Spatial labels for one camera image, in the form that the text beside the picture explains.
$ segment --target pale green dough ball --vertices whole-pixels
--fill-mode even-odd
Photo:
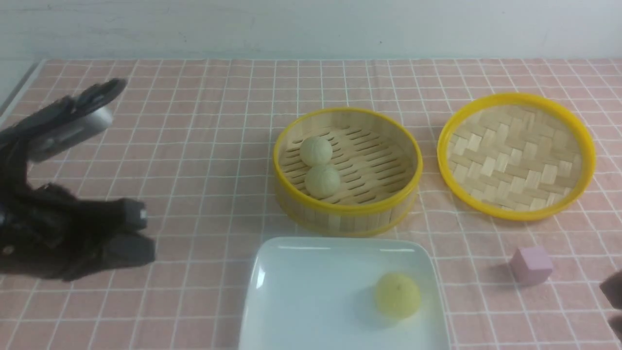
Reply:
[[[314,166],[307,172],[305,186],[309,194],[317,199],[330,197],[339,191],[341,177],[332,165]]]
[[[325,138],[312,136],[300,145],[300,159],[308,166],[328,164],[333,157],[333,146]]]

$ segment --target robotic arm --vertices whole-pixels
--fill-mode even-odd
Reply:
[[[107,129],[105,106],[125,86],[96,84],[0,131],[0,273],[72,281],[155,260],[154,241],[140,233],[142,202],[83,201],[59,185],[27,182],[28,160],[45,161]]]

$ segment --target woven bamboo base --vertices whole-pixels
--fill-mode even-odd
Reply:
[[[526,106],[495,106],[468,117],[447,148],[457,183],[475,199],[533,211],[561,201],[577,185],[582,155],[558,118]]]
[[[293,140],[279,160],[286,178],[306,195],[304,181],[310,168],[300,160],[300,144],[311,136],[330,141],[330,163],[341,175],[339,191],[322,201],[349,206],[378,202],[404,188],[415,173],[416,159],[388,137],[355,126],[329,126]]]

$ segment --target bamboo steamer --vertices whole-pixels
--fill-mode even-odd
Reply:
[[[576,201],[595,169],[593,141],[556,102],[523,93],[484,97],[445,125],[439,168],[449,188],[487,214],[538,220]]]
[[[300,144],[311,136],[329,140],[330,164],[341,176],[336,194],[309,196],[310,169]],[[417,197],[423,169],[412,135],[392,119],[358,108],[331,108],[300,117],[278,137],[273,152],[276,198],[293,220],[317,232],[367,237],[395,226]]]

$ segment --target white wall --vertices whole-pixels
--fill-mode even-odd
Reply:
[[[622,1],[0,0],[2,57],[622,57]]]

